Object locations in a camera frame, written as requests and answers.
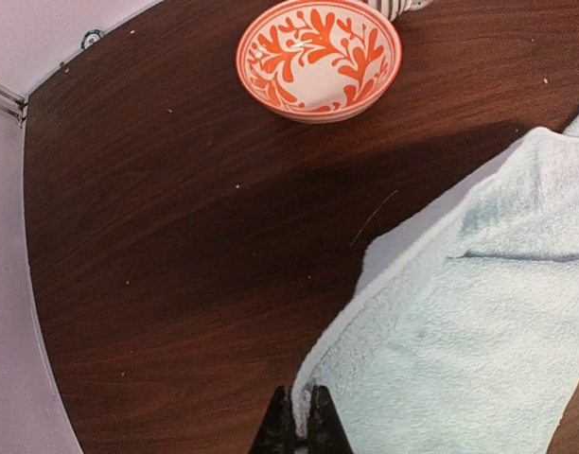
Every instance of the light blue towel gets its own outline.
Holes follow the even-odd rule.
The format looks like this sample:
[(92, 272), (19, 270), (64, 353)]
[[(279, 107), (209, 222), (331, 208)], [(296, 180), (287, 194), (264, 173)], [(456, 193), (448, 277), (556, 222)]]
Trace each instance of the light blue towel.
[(543, 454), (579, 382), (579, 117), (530, 131), (369, 248), (293, 387), (356, 454)]

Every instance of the black and white striped ceramic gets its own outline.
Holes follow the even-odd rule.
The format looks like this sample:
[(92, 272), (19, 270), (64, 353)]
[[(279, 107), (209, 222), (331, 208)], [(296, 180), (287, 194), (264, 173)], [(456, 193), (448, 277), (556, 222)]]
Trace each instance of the black and white striped ceramic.
[(433, 0), (362, 0), (377, 9), (391, 21), (405, 11), (415, 11), (427, 7)]

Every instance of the wall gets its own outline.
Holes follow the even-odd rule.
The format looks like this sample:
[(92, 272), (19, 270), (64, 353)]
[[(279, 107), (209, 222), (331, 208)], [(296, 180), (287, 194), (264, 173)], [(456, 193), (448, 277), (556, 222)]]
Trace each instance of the wall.
[(80, 51), (84, 34), (110, 30), (154, 0), (0, 0), (0, 83), (26, 96)]
[(45, 356), (28, 273), (23, 139), (0, 115), (0, 454), (80, 448)]

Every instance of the dark brown wooden surface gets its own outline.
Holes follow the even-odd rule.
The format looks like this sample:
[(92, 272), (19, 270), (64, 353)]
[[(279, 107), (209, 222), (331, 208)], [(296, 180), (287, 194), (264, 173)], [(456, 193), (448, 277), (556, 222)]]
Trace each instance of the dark brown wooden surface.
[[(367, 244), (579, 112), (579, 2), (454, 0), (397, 22), (403, 68), (373, 109), (292, 124), (234, 69), (273, 3), (168, 0), (30, 97), (32, 276), (87, 454), (246, 452)], [(579, 390), (551, 452), (579, 453)]]

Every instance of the bowl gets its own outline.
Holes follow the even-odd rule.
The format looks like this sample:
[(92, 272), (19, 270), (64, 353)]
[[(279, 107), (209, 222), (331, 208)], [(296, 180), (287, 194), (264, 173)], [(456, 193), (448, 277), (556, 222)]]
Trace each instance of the bowl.
[(395, 27), (357, 0), (289, 0), (260, 15), (237, 49), (257, 101), (294, 121), (332, 123), (374, 104), (401, 66)]

